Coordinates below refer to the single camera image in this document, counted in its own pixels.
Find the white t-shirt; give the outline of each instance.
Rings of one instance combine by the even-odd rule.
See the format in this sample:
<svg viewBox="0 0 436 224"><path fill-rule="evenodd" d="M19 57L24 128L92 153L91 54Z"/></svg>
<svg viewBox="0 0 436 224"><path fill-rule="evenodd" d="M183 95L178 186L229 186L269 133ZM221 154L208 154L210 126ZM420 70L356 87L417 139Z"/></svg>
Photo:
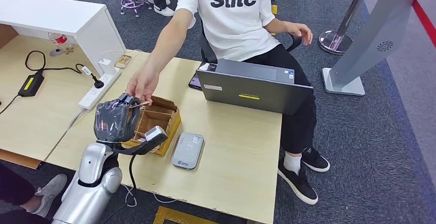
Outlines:
<svg viewBox="0 0 436 224"><path fill-rule="evenodd" d="M198 12L206 39L218 59L243 61L266 53L279 42L263 28L274 18L271 0L178 0L177 9Z"/></svg>

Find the plastic bottle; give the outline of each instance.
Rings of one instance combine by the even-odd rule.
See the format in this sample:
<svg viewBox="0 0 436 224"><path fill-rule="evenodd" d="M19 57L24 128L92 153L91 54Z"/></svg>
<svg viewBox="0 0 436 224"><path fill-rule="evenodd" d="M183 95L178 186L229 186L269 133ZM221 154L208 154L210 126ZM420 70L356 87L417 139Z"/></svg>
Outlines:
<svg viewBox="0 0 436 224"><path fill-rule="evenodd" d="M48 38L59 48L62 50L63 53L69 54L70 52L73 52L74 48L71 43L69 43L68 38L66 35L59 34L59 33L48 33Z"/></svg>

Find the white shoe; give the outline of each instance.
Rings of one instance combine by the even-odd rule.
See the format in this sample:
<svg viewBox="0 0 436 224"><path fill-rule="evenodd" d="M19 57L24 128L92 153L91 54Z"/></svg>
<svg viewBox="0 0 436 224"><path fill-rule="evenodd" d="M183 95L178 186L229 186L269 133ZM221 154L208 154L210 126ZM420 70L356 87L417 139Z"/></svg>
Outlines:
<svg viewBox="0 0 436 224"><path fill-rule="evenodd" d="M43 196L40 207L32 214L46 217L50 210L53 200L59 195L67 184L67 176L65 174L58 174L43 188L38 188L35 193L36 196Z"/></svg>
<svg viewBox="0 0 436 224"><path fill-rule="evenodd" d="M165 9L160 9L155 5L154 11L166 17L172 17L174 15L174 11L171 10L171 8L169 7L166 7Z"/></svg>
<svg viewBox="0 0 436 224"><path fill-rule="evenodd" d="M148 0L148 2L150 2L151 4L154 4L154 0ZM170 0L165 0L165 2L167 3L167 5L171 4Z"/></svg>

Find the human hand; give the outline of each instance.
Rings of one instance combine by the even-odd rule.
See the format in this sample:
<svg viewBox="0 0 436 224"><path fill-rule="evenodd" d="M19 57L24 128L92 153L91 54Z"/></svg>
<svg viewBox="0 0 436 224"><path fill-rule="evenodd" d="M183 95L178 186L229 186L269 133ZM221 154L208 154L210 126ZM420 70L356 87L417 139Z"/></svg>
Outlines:
<svg viewBox="0 0 436 224"><path fill-rule="evenodd" d="M288 22L286 27L288 33L299 36L303 39L304 46L310 45L312 43L312 31L307 25Z"/></svg>
<svg viewBox="0 0 436 224"><path fill-rule="evenodd" d="M151 95L157 87L159 73L150 66L143 66L133 74L125 92L131 96L136 96L141 102L152 103Z"/></svg>

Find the stanchion base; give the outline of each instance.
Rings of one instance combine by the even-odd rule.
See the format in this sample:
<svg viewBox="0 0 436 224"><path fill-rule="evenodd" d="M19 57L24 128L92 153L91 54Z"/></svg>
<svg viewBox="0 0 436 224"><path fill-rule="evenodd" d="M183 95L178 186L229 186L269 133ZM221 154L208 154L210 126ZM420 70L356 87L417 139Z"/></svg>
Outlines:
<svg viewBox="0 0 436 224"><path fill-rule="evenodd" d="M333 94L352 95L352 96L365 95L365 89L364 86L362 85L362 81L360 80L360 77L357 77L343 88L333 87L332 80L330 78L330 69L331 68L322 69L322 78L324 80L325 92L333 93Z"/></svg>
<svg viewBox="0 0 436 224"><path fill-rule="evenodd" d="M323 34L321 34L319 36L318 39L318 44L319 46L324 49L325 51L332 53L332 54L337 54L337 55L343 55L347 49L351 46L351 44L353 43L353 39L351 39L349 36L347 35L343 35L342 41L339 44L339 47L334 50L330 47L330 44L332 43L333 38L336 35L336 31L326 31Z"/></svg>

